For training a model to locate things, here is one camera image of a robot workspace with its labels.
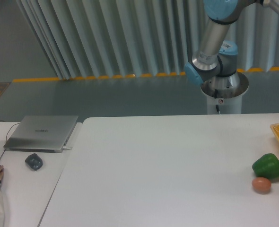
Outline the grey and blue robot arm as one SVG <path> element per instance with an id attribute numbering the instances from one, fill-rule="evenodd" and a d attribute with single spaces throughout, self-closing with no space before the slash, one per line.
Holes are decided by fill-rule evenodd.
<path id="1" fill-rule="evenodd" d="M 229 77 L 236 73 L 237 46 L 233 51 L 220 52 L 230 25 L 238 20 L 244 8 L 254 3 L 269 7 L 279 14 L 279 0 L 205 0 L 209 20 L 199 50 L 184 66 L 193 84 L 200 86 L 215 76 Z"/>

